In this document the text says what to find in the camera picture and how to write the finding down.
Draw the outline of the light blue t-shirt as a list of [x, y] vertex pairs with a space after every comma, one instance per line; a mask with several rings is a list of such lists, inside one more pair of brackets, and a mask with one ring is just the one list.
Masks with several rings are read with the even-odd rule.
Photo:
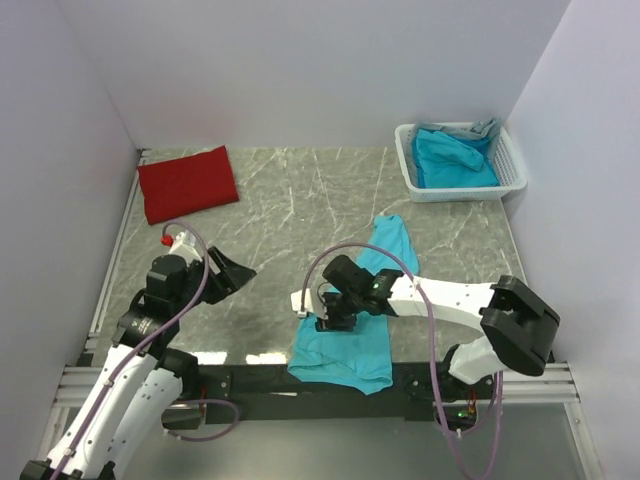
[[[404, 220], [398, 215], [378, 216], [368, 243], [400, 259], [417, 275], [419, 259]], [[363, 312], [352, 332], [319, 332], [317, 317], [303, 318], [296, 332], [288, 373], [302, 382], [352, 387], [371, 395], [393, 384], [388, 321]]]

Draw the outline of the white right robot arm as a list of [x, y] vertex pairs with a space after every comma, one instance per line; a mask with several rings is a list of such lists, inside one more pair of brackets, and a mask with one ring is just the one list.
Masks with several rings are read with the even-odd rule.
[[360, 314], [423, 317], [462, 325], [480, 333], [448, 353], [439, 374], [444, 395], [460, 399], [482, 378], [502, 370], [540, 377], [549, 361], [559, 315], [519, 278], [503, 275], [495, 283], [431, 280], [400, 269], [378, 273], [346, 255], [324, 269], [330, 290], [301, 290], [291, 301], [299, 314], [316, 316], [319, 331], [351, 332]]

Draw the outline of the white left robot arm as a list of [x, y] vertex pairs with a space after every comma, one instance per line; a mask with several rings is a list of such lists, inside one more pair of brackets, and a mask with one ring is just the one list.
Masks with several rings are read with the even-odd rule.
[[170, 347], [180, 317], [247, 285], [255, 270], [211, 247], [174, 246], [153, 260], [146, 285], [119, 319], [102, 370], [66, 433], [23, 479], [119, 479], [174, 402], [204, 404], [197, 358]]

